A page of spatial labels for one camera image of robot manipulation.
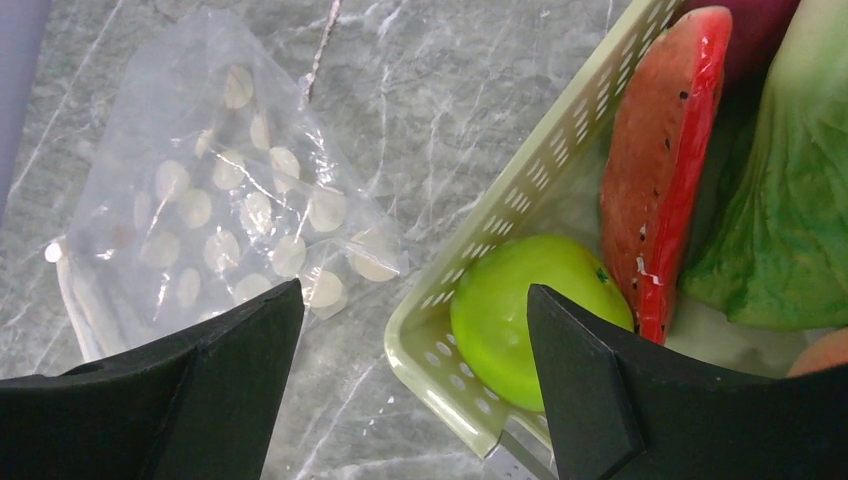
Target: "metal object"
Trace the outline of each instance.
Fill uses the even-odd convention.
[[[557,480],[558,478],[506,431],[501,434],[498,445],[486,456],[486,466],[504,480]]]

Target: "basket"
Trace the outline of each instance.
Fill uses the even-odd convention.
[[[389,320],[385,349],[395,375],[502,478],[556,478],[505,432],[507,421],[516,420],[550,449],[547,422],[544,416],[499,399],[462,361],[450,332],[448,310],[454,286],[477,258],[529,233],[568,233],[599,253],[594,200],[606,162],[601,133],[611,126],[615,107],[637,63],[682,3],[633,0]],[[568,193],[556,201],[546,200],[552,189]],[[552,204],[563,210],[563,198],[568,195],[584,195],[583,203],[595,207],[540,215],[540,210],[550,209]],[[703,306],[680,303],[678,318],[687,308],[683,315],[720,315]],[[728,342],[738,332],[724,333],[727,335],[720,341]],[[808,344],[803,335],[791,339],[769,333],[759,339],[750,337],[743,343],[772,342],[769,348],[786,353],[787,358],[794,358]],[[695,343],[669,347],[722,363],[721,358],[698,351]]]

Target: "red fruit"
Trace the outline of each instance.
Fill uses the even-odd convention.
[[[848,328],[829,333],[807,347],[787,376],[796,377],[843,363],[848,363]]]
[[[732,23],[724,7],[684,15],[648,49],[615,118],[601,244],[640,334],[659,344],[674,310]]]
[[[683,11],[723,6],[733,16],[725,59],[725,83],[735,87],[774,58],[801,0],[688,0]]]

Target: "lettuce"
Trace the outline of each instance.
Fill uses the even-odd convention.
[[[848,0],[802,0],[739,170],[683,292],[741,325],[848,324]]]

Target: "purple object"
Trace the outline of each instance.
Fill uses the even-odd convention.
[[[6,210],[26,106],[50,0],[11,0],[0,13],[0,224]]]

